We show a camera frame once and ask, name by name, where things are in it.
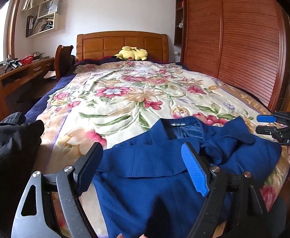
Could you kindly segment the blue suit jacket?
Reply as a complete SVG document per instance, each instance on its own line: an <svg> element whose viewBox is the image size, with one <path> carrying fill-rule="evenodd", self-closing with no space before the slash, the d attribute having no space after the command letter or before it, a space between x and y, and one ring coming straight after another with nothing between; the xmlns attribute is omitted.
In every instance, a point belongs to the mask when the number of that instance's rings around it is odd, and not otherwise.
<svg viewBox="0 0 290 238"><path fill-rule="evenodd" d="M150 130L107 149L93 178L109 237L186 237L204 203L181 147L190 143L230 174L258 184L273 172L281 146L249 132L237 117L209 126L195 117L159 119Z"/></svg>

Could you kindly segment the black garment pile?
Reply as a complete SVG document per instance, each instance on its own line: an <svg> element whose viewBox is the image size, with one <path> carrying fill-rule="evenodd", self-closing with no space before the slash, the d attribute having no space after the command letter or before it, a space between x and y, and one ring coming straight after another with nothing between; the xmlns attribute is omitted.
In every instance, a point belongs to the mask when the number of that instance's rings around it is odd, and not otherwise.
<svg viewBox="0 0 290 238"><path fill-rule="evenodd" d="M11 229L41 145L44 124L17 112L0 121L0 228Z"/></svg>

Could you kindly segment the wooden louvered wardrobe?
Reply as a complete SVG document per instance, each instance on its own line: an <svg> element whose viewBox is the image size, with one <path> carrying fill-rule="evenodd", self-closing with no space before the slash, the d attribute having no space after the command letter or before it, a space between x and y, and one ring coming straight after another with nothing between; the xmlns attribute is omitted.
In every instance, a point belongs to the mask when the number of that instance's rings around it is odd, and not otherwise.
<svg viewBox="0 0 290 238"><path fill-rule="evenodd" d="M181 62L282 107L290 78L290 26L276 0L182 0Z"/></svg>

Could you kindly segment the wooden desk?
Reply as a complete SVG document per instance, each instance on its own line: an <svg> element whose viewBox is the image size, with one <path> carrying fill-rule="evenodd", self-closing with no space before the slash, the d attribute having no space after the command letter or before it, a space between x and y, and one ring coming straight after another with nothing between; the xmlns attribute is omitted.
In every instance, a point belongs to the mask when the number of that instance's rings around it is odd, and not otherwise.
<svg viewBox="0 0 290 238"><path fill-rule="evenodd" d="M44 76L54 64L54 58L35 61L0 76L0 121L12 114L8 97L25 84Z"/></svg>

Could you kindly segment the floral bed blanket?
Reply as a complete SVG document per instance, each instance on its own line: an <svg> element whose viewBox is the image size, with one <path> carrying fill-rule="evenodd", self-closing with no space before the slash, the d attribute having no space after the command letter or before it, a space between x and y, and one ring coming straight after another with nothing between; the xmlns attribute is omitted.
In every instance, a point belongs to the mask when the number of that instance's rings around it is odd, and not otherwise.
<svg viewBox="0 0 290 238"><path fill-rule="evenodd" d="M179 63L83 61L26 114L45 131L38 162L58 170L100 142L104 148L149 130L161 118L194 116L213 126L242 117L255 131L267 109L252 95Z"/></svg>

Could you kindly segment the yellow Pikachu plush toy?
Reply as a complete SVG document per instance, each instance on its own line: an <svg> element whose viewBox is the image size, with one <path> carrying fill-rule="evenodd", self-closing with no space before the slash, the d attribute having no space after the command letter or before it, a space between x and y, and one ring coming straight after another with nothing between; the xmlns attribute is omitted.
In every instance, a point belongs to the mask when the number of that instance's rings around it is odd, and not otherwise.
<svg viewBox="0 0 290 238"><path fill-rule="evenodd" d="M124 46L118 54L112 56L114 59L122 59L127 61L145 61L147 59L148 52L145 49Z"/></svg>

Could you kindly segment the black gadget on desk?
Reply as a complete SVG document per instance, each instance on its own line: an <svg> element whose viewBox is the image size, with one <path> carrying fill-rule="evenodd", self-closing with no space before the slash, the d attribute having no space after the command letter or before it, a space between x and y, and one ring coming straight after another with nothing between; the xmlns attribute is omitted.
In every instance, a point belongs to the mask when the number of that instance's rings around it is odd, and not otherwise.
<svg viewBox="0 0 290 238"><path fill-rule="evenodd" d="M21 66L23 66L22 62L20 59L15 58L15 59L6 59L5 61L5 69L4 72L6 73L8 70L14 70L17 69Z"/></svg>

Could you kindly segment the red basket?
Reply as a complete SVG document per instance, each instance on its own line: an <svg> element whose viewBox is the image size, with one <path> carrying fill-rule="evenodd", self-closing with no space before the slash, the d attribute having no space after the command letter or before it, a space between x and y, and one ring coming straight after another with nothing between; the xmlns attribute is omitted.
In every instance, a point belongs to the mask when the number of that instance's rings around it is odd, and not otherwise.
<svg viewBox="0 0 290 238"><path fill-rule="evenodd" d="M20 62L22 64L22 66L26 66L26 65L31 64L33 59L34 59L34 56L33 55L29 55L29 56L21 59Z"/></svg>

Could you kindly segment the wooden desk chair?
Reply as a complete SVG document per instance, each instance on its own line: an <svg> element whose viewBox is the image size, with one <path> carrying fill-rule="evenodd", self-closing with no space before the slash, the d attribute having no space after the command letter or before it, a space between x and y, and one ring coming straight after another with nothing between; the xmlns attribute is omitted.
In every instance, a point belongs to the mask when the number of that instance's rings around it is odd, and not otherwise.
<svg viewBox="0 0 290 238"><path fill-rule="evenodd" d="M56 72L56 80L59 81L64 77L73 65L71 62L71 53L73 46L59 45L54 56L54 70Z"/></svg>

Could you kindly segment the wooden bed headboard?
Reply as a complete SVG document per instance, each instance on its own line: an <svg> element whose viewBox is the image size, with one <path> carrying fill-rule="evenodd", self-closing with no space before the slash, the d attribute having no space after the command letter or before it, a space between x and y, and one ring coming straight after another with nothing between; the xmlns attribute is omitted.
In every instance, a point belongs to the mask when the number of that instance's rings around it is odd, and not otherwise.
<svg viewBox="0 0 290 238"><path fill-rule="evenodd" d="M77 58L101 60L117 54L124 46L145 49L148 58L169 61L168 36L142 31L105 31L77 36Z"/></svg>

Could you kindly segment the white wall shelf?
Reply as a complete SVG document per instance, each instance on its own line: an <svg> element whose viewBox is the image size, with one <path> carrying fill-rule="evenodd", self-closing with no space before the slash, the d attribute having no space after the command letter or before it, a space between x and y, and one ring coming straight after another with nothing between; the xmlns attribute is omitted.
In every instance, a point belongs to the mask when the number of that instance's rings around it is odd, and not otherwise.
<svg viewBox="0 0 290 238"><path fill-rule="evenodd" d="M37 12L29 15L26 21L25 37L43 35L59 30L59 6L63 0L34 0L32 8L27 10Z"/></svg>

